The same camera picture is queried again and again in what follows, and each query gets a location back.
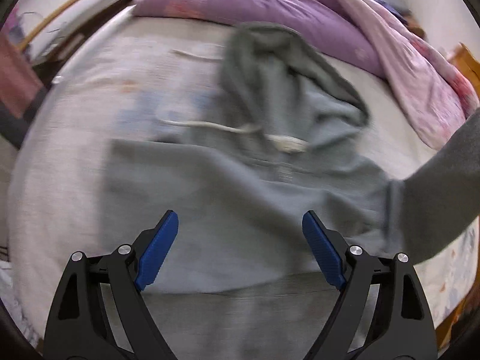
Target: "bed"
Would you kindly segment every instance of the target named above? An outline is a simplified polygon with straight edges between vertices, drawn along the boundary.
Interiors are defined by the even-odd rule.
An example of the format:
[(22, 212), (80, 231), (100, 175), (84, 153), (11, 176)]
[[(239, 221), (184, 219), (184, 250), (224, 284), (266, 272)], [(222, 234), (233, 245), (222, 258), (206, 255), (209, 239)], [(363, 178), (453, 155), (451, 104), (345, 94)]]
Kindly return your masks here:
[[(57, 76), (22, 147), (9, 192), (14, 285), (25, 315), (40, 334), (69, 256), (77, 250), (87, 255), (110, 253), (125, 242), (115, 237), (115, 228), (108, 228), (101, 212), (112, 144), (116, 140), (155, 141), (159, 128), (165, 128), (155, 118), (162, 112), (155, 95), (158, 91), (166, 96), (168, 101), (163, 103), (171, 104), (172, 112), (194, 118), (198, 106), (184, 99), (201, 98), (202, 93), (215, 90), (222, 45), (232, 31), (230, 26), (193, 19), (132, 17), (129, 7), (90, 38)], [(358, 141), (362, 155), (390, 177), (403, 179), (435, 154), (408, 124), (385, 81), (326, 58), (358, 90), (372, 115)], [(156, 223), (162, 213), (145, 210), (142, 214), (145, 220), (133, 232)], [(107, 242), (105, 232), (111, 234)], [(469, 292), (476, 275), (478, 243), (475, 221), (441, 253), (416, 266), (435, 327)], [(289, 344), (266, 348), (266, 353), (278, 357), (280, 350), (298, 357), (315, 338), (317, 329), (310, 327), (325, 322), (315, 320), (311, 310), (319, 298), (312, 297), (315, 290), (309, 280), (284, 283), (280, 286), (284, 292), (263, 291), (265, 307), (280, 310), (288, 325), (299, 332), (291, 337), (283, 330), (275, 331)], [(252, 334), (267, 340), (266, 329), (274, 323), (252, 325), (254, 314), (262, 311), (248, 310), (248, 299), (255, 293), (251, 288), (226, 294), (174, 294), (167, 287), (152, 287), (144, 294), (146, 304), (182, 359), (211, 358), (210, 352), (199, 353), (199, 347), (210, 347), (228, 358), (233, 349), (225, 342)], [(117, 341), (128, 347), (111, 299), (107, 308)], [(215, 311), (245, 316), (225, 318), (221, 323), (205, 319)]]

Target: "white bed sheet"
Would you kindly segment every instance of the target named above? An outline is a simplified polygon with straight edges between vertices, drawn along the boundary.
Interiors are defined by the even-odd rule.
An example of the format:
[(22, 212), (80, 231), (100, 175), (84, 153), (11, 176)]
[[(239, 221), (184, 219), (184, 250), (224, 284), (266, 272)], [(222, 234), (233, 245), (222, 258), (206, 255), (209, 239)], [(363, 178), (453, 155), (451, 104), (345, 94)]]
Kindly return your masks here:
[[(46, 98), (20, 152), (9, 193), (14, 285), (25, 315), (41, 335), (70, 254), (111, 252), (97, 242), (102, 232), (98, 198), (110, 140), (154, 138), (154, 117), (146, 116), (151, 110), (140, 110), (138, 120), (127, 126), (122, 113), (135, 109), (140, 93), (161, 88), (194, 119), (195, 109), (182, 96), (215, 88), (218, 63), (173, 50), (215, 57), (231, 32), (231, 27), (197, 20), (132, 18), (128, 8), (62, 70), (61, 83)], [(358, 142), (361, 154), (397, 179), (434, 155), (407, 123), (388, 84), (327, 60), (357, 88), (371, 112), (371, 125)], [(478, 242), (476, 221), (444, 251), (416, 266), (435, 326), (470, 290)]]

